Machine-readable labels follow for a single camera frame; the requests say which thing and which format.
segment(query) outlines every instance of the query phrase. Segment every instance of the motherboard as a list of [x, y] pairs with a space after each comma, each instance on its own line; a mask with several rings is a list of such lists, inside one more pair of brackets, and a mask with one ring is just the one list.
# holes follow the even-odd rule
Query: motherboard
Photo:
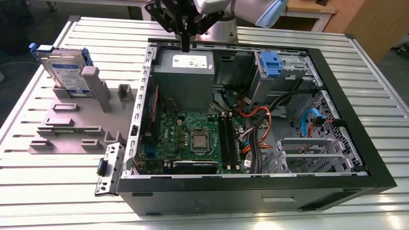
[[241, 117], [216, 114], [164, 113], [158, 143], [144, 146], [146, 174], [166, 174], [180, 161], [214, 164], [218, 173], [242, 173], [237, 139], [242, 122]]

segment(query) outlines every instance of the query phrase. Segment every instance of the blue cable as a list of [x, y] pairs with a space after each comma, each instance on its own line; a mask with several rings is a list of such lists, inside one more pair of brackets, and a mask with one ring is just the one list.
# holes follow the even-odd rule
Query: blue cable
[[326, 117], [321, 115], [319, 111], [315, 108], [309, 109], [303, 112], [303, 115], [302, 115], [302, 118], [301, 118], [301, 133], [302, 133], [303, 137], [306, 137], [305, 120], [306, 120], [306, 116], [307, 116], [309, 113], [314, 114], [315, 117], [321, 116], [323, 119], [326, 119]]

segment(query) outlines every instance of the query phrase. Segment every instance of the sticker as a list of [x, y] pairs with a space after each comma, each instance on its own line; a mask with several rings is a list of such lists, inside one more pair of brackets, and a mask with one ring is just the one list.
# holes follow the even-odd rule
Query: sticker
[[80, 75], [77, 65], [52, 64], [56, 77], [64, 88], [72, 93], [88, 93], [89, 87], [85, 79]]
[[244, 97], [242, 100], [244, 100], [244, 102], [245, 102], [246, 104], [250, 104], [250, 103], [252, 103], [252, 100], [250, 100], [248, 97]]
[[244, 167], [245, 168], [252, 167], [252, 162], [249, 160], [244, 160]]
[[174, 55], [172, 67], [180, 68], [208, 68], [206, 56]]

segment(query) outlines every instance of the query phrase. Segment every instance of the ram slot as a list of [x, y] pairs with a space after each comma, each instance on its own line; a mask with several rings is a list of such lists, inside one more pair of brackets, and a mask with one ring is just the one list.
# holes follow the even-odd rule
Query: ram slot
[[232, 116], [225, 118], [225, 135], [226, 135], [226, 143], [228, 143], [228, 151], [229, 151], [229, 163], [232, 169], [238, 169], [237, 162], [237, 152], [236, 152], [236, 142], [234, 142], [234, 127], [232, 122]]
[[221, 151], [221, 164], [222, 168], [230, 168], [229, 163], [229, 150], [228, 150], [228, 139], [225, 135], [225, 117], [224, 115], [218, 116], [218, 138], [220, 138], [220, 151]]

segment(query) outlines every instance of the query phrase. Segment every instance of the black cable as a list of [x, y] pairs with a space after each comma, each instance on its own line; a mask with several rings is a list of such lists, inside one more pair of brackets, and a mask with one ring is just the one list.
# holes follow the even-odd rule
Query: black cable
[[236, 110], [238, 108], [238, 103], [236, 105], [232, 105], [230, 102], [228, 101], [225, 94], [226, 94], [226, 89], [241, 89], [240, 92], [237, 93], [237, 102], [241, 101], [241, 95], [245, 92], [245, 87], [242, 85], [225, 85], [220, 91], [220, 95], [221, 95], [221, 99], [225, 103], [225, 105], [228, 106], [229, 109]]
[[[299, 93], [317, 93], [319, 90], [318, 89], [311, 89], [311, 90], [298, 90], [298, 91], [292, 91], [292, 92], [288, 92], [285, 93], [284, 95], [281, 95], [274, 101], [273, 103], [269, 105], [268, 107], [268, 110], [270, 111], [270, 113], [273, 112], [273, 110], [277, 108], [277, 106], [281, 104], [281, 102], [292, 97], [293, 95], [296, 94], [299, 94]], [[257, 164], [258, 164], [258, 168], [257, 168], [257, 171], [256, 173], [261, 173], [262, 171], [262, 168], [261, 168], [261, 165], [262, 165], [262, 159], [261, 159], [261, 149], [260, 149], [260, 146], [258, 146], [258, 138], [257, 138], [257, 131], [258, 131], [258, 127], [261, 126], [261, 123], [262, 123], [262, 120], [265, 119], [266, 117], [266, 112], [262, 112], [262, 114], [260, 115], [260, 118], [257, 120], [257, 123], [253, 127], [253, 131], [250, 133], [252, 135], [252, 138], [250, 138], [250, 147], [252, 147], [252, 151], [254, 151], [254, 153], [252, 153], [252, 155], [256, 156], [257, 158]]]
[[250, 145], [250, 153], [252, 153], [252, 166], [250, 166], [250, 174], [253, 174], [256, 172], [256, 151], [253, 148], [253, 144], [252, 144], [252, 136], [253, 136], [253, 132], [250, 132], [249, 134], [249, 145]]

